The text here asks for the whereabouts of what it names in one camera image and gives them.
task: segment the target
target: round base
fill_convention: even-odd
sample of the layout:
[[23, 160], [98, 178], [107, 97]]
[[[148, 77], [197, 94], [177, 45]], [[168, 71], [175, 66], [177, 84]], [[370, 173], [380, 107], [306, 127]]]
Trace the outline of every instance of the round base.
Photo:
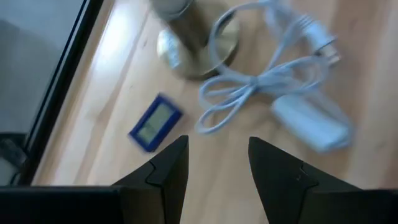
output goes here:
[[[226, 11], [224, 5], [216, 2], [198, 2], [197, 4], [204, 13], [208, 27], [211, 27]], [[216, 37], [216, 45], [221, 61], [229, 65], [238, 46], [239, 24], [234, 17], [225, 23]], [[209, 58], [208, 46], [193, 54], [168, 28], [159, 33], [157, 54], [173, 71], [184, 78], [203, 80], [218, 74], [216, 66]]]

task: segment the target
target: blue digital device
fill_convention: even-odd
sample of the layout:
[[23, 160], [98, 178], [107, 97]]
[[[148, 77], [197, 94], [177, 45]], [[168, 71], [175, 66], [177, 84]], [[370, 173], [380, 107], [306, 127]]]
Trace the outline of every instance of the blue digital device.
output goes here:
[[182, 112], [159, 94], [129, 135], [147, 152], [155, 151], [177, 124]]

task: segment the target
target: wooden surface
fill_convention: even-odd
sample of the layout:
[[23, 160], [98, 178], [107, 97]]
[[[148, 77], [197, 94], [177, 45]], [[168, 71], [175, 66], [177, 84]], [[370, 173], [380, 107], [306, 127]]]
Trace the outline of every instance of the wooden surface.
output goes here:
[[[190, 176], [181, 223], [264, 223], [249, 168], [249, 136], [358, 187], [398, 187], [398, 1], [290, 1], [339, 37], [343, 60], [325, 90], [350, 115], [357, 132], [352, 147], [327, 155], [316, 154], [290, 135], [270, 114], [269, 99], [260, 95], [220, 132], [195, 133], [193, 126], [203, 112], [197, 102], [200, 83], [177, 78], [157, 58], [157, 35], [163, 25], [148, 1], [105, 2], [36, 185], [109, 185], [145, 163], [153, 154], [143, 153], [127, 133], [163, 92], [185, 116], [162, 145], [181, 134], [190, 136]], [[226, 0], [230, 6], [243, 2]], [[266, 66], [275, 42], [260, 11], [238, 16], [242, 37], [233, 67], [255, 75]], [[212, 119], [217, 122], [222, 116]]]

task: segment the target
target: black plastic frame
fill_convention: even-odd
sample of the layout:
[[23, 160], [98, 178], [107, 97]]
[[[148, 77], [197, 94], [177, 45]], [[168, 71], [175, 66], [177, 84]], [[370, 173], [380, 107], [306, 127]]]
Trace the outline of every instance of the black plastic frame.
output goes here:
[[104, 0], [84, 0], [25, 142], [28, 159], [18, 185], [30, 185]]

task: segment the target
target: lamp base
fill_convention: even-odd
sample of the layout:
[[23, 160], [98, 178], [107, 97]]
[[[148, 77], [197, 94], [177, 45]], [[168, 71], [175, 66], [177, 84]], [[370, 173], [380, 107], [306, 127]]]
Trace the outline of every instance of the lamp base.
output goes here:
[[[218, 2], [197, 2], [197, 7], [203, 13], [209, 29], [226, 11], [225, 5]], [[218, 55], [223, 63], [229, 65], [233, 61], [238, 42], [239, 24], [237, 19], [232, 17], [225, 21], [225, 25], [216, 36]], [[209, 58], [207, 45], [192, 53], [169, 28], [159, 33], [157, 55], [171, 70], [187, 79], [204, 80], [218, 74], [217, 66], [213, 65]]]

